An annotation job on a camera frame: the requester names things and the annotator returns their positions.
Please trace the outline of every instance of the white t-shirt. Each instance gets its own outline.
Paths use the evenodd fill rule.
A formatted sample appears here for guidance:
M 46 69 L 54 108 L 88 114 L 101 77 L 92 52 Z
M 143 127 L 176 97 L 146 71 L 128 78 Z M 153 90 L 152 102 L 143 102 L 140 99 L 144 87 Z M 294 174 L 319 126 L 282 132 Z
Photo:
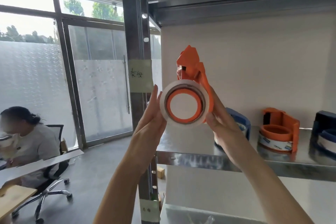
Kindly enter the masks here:
M 26 136 L 13 135 L 15 152 L 11 159 L 16 159 L 23 165 L 46 160 L 60 155 L 60 140 L 55 133 L 43 124 L 37 124 L 32 132 Z M 50 175 L 58 169 L 58 164 L 54 166 Z M 36 188 L 47 181 L 43 176 L 44 170 L 39 170 L 21 177 L 22 186 Z

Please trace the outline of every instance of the office chair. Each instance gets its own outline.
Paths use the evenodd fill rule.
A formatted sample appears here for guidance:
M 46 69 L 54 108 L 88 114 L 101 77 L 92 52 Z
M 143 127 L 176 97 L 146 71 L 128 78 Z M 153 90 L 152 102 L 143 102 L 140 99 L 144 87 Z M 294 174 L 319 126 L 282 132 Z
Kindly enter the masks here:
M 63 130 L 64 125 L 47 125 L 47 126 L 50 127 L 56 135 L 58 135 L 58 139 L 59 139 L 59 142 L 60 142 L 59 151 L 62 154 L 61 136 L 62 136 L 62 130 Z M 24 207 L 24 206 L 26 206 L 26 205 L 28 205 L 28 204 L 36 201 L 36 200 L 40 200 L 39 204 L 37 205 L 36 210 L 35 210 L 35 223 L 36 224 L 43 224 L 44 220 L 42 218 L 40 218 L 40 214 L 41 214 L 41 210 L 42 210 L 42 205 L 43 205 L 44 200 L 47 196 L 63 194 L 63 195 L 66 195 L 66 199 L 69 202 L 71 202 L 72 201 L 72 194 L 69 191 L 67 191 L 67 190 L 54 190 L 53 191 L 53 189 L 58 184 L 60 184 L 61 182 L 64 182 L 65 185 L 68 185 L 70 183 L 69 179 L 60 179 L 60 177 L 59 177 L 67 169 L 68 166 L 69 166 L 69 160 L 60 162 L 59 166 L 58 166 L 58 170 L 55 172 L 54 175 L 49 175 L 49 172 L 53 168 L 53 166 L 47 167 L 43 172 L 43 176 L 45 178 L 48 178 L 48 180 L 36 188 L 37 192 L 34 195 L 32 195 L 31 199 L 24 202 L 14 212 L 12 212 L 12 218 L 15 219 L 19 216 L 19 210 L 22 207 Z

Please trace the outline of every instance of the orange tape dispenser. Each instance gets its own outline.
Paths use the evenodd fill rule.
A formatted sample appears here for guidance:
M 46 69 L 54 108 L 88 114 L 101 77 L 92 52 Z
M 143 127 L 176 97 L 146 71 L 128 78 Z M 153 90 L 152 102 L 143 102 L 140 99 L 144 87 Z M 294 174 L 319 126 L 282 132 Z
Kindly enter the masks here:
M 181 127 L 195 127 L 204 123 L 206 114 L 212 112 L 213 97 L 211 87 L 196 48 L 188 45 L 181 52 L 176 64 L 177 81 L 172 82 L 163 90 L 160 109 L 168 123 Z M 180 118 L 174 115 L 171 104 L 173 99 L 179 94 L 187 94 L 196 100 L 197 109 L 192 116 Z
M 296 152 L 300 121 L 282 110 L 271 107 L 264 109 L 263 114 L 258 143 L 275 151 Z

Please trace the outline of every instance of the sky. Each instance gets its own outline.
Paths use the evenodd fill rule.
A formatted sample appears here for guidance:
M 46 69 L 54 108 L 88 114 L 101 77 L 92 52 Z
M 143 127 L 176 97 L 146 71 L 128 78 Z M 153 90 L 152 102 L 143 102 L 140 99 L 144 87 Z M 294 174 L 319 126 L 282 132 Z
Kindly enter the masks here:
M 64 0 L 59 0 L 61 4 L 61 10 L 63 13 L 68 13 L 64 7 Z M 90 17 L 92 13 L 93 1 L 79 0 L 82 3 L 84 14 L 86 17 Z M 53 0 L 0 0 L 0 5 L 10 5 L 22 8 L 29 8 L 35 10 L 54 12 Z M 122 15 L 123 8 L 118 7 L 118 14 Z M 19 34 L 31 34 L 33 31 L 37 31 L 39 35 L 54 37 L 54 25 L 53 19 L 42 18 L 28 15 L 18 15 L 10 13 L 0 12 L 0 31 L 7 32 L 6 27 L 14 25 Z

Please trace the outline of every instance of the left hand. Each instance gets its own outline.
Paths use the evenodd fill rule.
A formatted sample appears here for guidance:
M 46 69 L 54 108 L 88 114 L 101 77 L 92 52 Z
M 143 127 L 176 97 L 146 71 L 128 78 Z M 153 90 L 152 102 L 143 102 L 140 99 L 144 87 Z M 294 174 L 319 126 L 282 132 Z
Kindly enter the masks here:
M 123 158 L 123 161 L 131 164 L 139 175 L 146 171 L 166 129 L 167 122 L 160 111 L 161 94 L 162 92 L 157 97 L 158 87 L 154 85 L 149 104 L 133 133 Z

